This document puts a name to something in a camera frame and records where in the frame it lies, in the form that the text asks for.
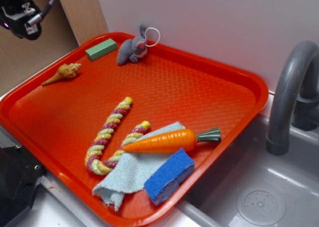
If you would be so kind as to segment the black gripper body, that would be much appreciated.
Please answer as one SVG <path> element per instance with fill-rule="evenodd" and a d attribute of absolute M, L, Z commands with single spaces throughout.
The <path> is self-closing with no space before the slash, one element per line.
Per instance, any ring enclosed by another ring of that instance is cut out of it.
<path fill-rule="evenodd" d="M 41 35 L 41 26 L 28 22 L 39 12 L 33 0 L 0 0 L 0 25 L 20 39 L 36 40 Z"/>

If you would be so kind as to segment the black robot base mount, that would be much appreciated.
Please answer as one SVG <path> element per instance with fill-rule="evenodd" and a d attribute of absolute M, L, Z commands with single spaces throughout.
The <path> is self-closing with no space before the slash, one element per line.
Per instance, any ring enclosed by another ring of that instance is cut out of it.
<path fill-rule="evenodd" d="M 28 214 L 44 167 L 24 146 L 0 149 L 0 225 L 12 227 Z"/>

